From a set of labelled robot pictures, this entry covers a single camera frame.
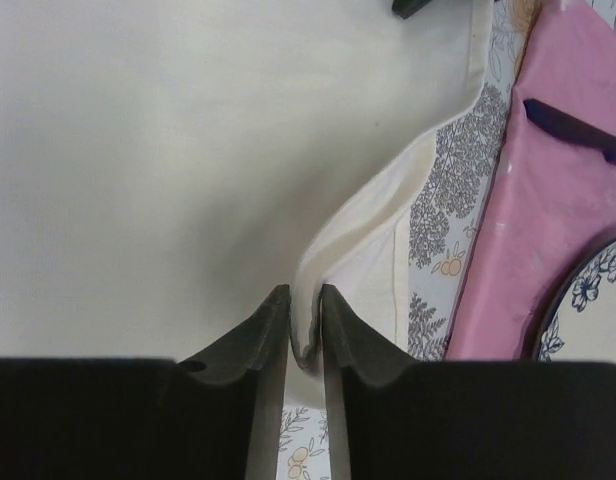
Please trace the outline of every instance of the floral tablecloth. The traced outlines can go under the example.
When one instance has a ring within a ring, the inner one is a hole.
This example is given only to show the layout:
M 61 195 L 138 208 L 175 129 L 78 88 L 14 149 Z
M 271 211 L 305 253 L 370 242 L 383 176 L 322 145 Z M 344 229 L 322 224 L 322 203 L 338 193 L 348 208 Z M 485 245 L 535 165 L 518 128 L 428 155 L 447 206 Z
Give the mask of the floral tablecloth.
M 437 160 L 410 216 L 409 353 L 439 360 L 510 107 L 510 92 L 540 0 L 495 4 L 489 71 L 475 108 L 437 134 Z M 616 0 L 588 0 L 616 30 Z M 326 412 L 284 409 L 277 480 L 330 480 Z

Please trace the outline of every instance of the white towel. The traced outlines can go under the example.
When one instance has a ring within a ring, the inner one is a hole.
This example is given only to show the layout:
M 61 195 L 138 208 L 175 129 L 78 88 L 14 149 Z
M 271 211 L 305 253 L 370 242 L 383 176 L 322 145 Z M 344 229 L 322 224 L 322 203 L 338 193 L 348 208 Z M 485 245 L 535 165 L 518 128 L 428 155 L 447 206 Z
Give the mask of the white towel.
M 0 355 L 182 359 L 288 282 L 303 352 L 482 82 L 490 0 L 388 7 L 0 0 Z

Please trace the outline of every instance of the cream napkin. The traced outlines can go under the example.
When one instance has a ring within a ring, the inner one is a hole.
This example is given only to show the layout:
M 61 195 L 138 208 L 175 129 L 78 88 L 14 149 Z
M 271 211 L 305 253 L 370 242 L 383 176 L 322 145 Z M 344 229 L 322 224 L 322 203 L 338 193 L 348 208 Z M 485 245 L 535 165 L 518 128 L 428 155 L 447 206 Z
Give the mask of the cream napkin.
M 185 358 L 288 282 L 301 354 L 382 284 L 492 8 L 389 3 L 0 1 L 0 355 Z

